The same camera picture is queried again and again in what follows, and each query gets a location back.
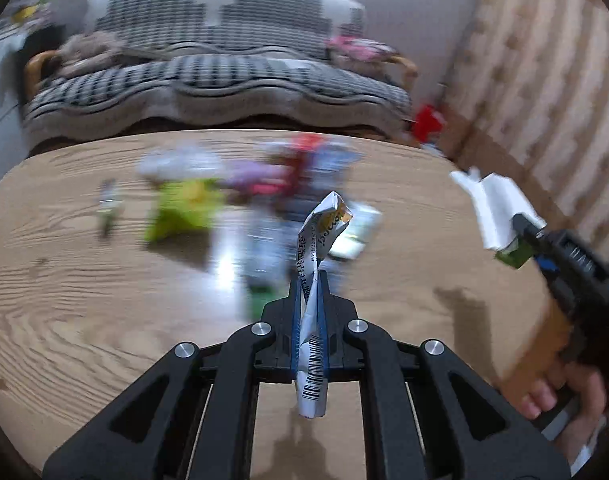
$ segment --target red object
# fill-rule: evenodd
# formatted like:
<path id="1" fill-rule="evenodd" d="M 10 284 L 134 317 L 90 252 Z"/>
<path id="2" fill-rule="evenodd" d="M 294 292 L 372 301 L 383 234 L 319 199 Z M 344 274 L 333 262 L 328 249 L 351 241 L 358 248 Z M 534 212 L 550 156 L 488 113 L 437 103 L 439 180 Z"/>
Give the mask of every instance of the red object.
<path id="1" fill-rule="evenodd" d="M 445 124 L 443 115 L 434 106 L 424 105 L 415 116 L 413 136 L 419 142 L 427 142 L 430 136 L 442 132 Z"/>
<path id="2" fill-rule="evenodd" d="M 290 167 L 284 182 L 257 182 L 251 186 L 253 195 L 278 195 L 284 197 L 296 193 L 302 173 L 309 165 L 311 154 L 315 153 L 321 144 L 325 143 L 324 136 L 319 134 L 302 133 L 295 137 L 290 145 L 291 155 L 287 157 L 286 165 Z"/>

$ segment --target human hand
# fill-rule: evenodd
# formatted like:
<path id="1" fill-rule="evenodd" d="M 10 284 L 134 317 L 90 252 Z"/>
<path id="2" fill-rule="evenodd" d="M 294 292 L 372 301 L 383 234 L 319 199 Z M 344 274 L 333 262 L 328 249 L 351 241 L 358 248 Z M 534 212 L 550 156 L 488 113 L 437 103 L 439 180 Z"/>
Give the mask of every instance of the human hand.
<path id="1" fill-rule="evenodd" d="M 558 402 L 555 390 L 565 383 L 578 393 L 580 411 L 555 439 L 555 445 L 572 464 L 598 427 L 606 407 L 606 389 L 600 371 L 578 363 L 564 365 L 557 360 L 545 378 L 533 383 L 517 409 L 529 420 L 534 420 L 540 413 L 553 409 Z"/>

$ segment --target cushion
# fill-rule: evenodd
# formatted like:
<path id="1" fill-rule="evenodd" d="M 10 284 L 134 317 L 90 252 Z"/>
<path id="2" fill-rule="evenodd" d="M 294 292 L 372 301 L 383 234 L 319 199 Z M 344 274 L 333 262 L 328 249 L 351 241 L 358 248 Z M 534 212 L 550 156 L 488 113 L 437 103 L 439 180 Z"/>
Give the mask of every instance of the cushion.
<path id="1" fill-rule="evenodd" d="M 101 139 L 147 117 L 196 126 L 274 114 L 396 137 L 409 115 L 396 86 L 311 60 L 201 54 L 57 80 L 27 108 L 34 142 Z"/>
<path id="2" fill-rule="evenodd" d="M 187 54 L 283 51 L 324 59 L 325 40 L 362 36 L 351 0 L 88 0 L 86 32 L 115 32 L 129 46 Z"/>

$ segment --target wooden table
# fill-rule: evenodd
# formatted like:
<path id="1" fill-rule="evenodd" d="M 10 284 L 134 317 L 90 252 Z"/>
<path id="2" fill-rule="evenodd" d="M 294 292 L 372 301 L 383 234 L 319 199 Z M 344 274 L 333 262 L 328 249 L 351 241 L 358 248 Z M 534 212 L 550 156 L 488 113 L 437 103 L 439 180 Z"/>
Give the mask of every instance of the wooden table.
<path id="1" fill-rule="evenodd" d="M 207 346 L 247 323 L 240 275 L 246 210 L 222 212 L 208 254 L 147 250 L 155 191 L 137 174 L 154 147 L 199 139 L 225 158 L 257 156 L 291 132 L 201 130 L 99 140 L 26 160 L 0 183 L 0 425 L 40 469 L 82 424 L 182 340 Z M 440 338 L 494 380 L 544 311 L 537 270 L 481 247 L 471 201 L 449 161 L 376 140 L 347 194 L 383 213 L 342 293 L 364 319 L 419 344 Z M 98 237 L 98 189 L 116 178 L 124 211 Z M 296 415 L 293 386 L 260 392 L 256 479 L 364 478 L 357 384 L 332 384 L 327 415 Z"/>

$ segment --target metal screw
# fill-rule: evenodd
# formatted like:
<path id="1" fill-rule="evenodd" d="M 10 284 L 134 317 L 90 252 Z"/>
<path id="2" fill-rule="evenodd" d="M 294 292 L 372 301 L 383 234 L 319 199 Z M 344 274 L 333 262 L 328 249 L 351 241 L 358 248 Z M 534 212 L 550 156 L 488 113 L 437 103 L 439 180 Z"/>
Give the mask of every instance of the metal screw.
<path id="1" fill-rule="evenodd" d="M 176 346 L 174 350 L 175 355 L 178 357 L 191 357 L 193 352 L 196 351 L 196 347 L 194 347 L 191 343 L 180 343 Z"/>
<path id="2" fill-rule="evenodd" d="M 437 339 L 431 339 L 425 343 L 425 350 L 431 355 L 440 355 L 444 352 L 444 345 Z"/>
<path id="3" fill-rule="evenodd" d="M 367 328 L 369 328 L 369 323 L 367 323 L 364 319 L 352 319 L 348 322 L 348 329 L 351 332 L 366 332 Z"/>
<path id="4" fill-rule="evenodd" d="M 251 327 L 251 332 L 253 332 L 255 335 L 267 335 L 269 332 L 271 332 L 271 325 L 269 323 L 260 321 Z"/>

